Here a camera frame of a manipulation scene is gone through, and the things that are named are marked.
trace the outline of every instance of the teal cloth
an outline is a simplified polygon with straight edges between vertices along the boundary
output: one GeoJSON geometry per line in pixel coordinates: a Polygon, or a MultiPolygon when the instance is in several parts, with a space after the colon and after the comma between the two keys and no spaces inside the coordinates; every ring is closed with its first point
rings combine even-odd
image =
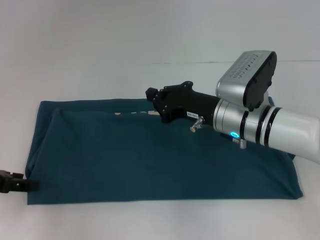
{"type": "Polygon", "coordinates": [[[40,189],[28,204],[303,196],[288,154],[143,113],[153,110],[145,99],[43,101],[25,170],[40,189]]]}

